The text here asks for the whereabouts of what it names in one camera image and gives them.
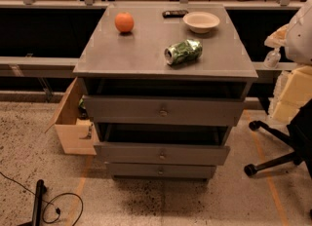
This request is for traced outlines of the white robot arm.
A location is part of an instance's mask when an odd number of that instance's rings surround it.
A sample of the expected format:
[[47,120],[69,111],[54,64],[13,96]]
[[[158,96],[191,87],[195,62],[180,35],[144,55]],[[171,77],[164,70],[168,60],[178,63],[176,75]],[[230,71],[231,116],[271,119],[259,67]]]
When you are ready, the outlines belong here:
[[296,63],[312,64],[312,0],[307,0],[290,20],[285,52]]

